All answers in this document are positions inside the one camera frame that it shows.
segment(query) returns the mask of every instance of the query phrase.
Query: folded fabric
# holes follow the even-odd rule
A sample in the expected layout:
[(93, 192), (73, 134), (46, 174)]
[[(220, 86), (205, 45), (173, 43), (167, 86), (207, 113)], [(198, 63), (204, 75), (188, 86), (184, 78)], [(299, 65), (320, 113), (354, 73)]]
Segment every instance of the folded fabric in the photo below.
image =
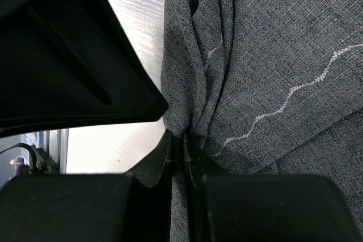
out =
[[(363, 0), (166, 0), (166, 128), (232, 173), (318, 173), (363, 232)], [(172, 241), (186, 241), (173, 180)]]

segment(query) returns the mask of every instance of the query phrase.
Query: white surface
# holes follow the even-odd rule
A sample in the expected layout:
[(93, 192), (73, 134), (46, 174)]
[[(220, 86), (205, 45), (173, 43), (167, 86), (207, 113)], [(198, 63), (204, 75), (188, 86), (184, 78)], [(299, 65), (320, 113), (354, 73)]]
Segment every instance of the white surface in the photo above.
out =
[[(109, 0), (149, 77), (160, 89), (164, 0)], [(124, 172), (146, 156), (164, 132), (153, 123), (69, 130), (67, 173)]]

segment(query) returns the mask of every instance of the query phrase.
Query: garment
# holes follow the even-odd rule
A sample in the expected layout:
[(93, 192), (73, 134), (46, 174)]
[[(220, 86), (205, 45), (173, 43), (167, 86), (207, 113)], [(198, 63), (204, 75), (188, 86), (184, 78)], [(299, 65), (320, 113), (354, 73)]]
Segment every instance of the garment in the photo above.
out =
[[(166, 128), (232, 173), (319, 173), (363, 232), (363, 0), (166, 0)], [(180, 176), (172, 241), (187, 240)]]

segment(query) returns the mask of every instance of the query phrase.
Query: gray fabric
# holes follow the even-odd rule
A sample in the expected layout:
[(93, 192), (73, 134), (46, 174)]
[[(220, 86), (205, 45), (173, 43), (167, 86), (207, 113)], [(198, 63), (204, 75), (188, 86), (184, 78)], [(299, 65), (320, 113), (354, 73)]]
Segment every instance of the gray fabric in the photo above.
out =
[(192, 1), (166, 0), (165, 126), (233, 173), (329, 176), (363, 232), (363, 0)]

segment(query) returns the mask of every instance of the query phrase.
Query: dark gray towel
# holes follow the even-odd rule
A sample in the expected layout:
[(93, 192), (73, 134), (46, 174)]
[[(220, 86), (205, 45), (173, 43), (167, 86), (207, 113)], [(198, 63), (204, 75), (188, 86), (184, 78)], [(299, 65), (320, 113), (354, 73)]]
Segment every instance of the dark gray towel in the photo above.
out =
[[(363, 232), (363, 0), (166, 0), (165, 126), (233, 173), (320, 173)], [(172, 241), (187, 240), (181, 177)]]

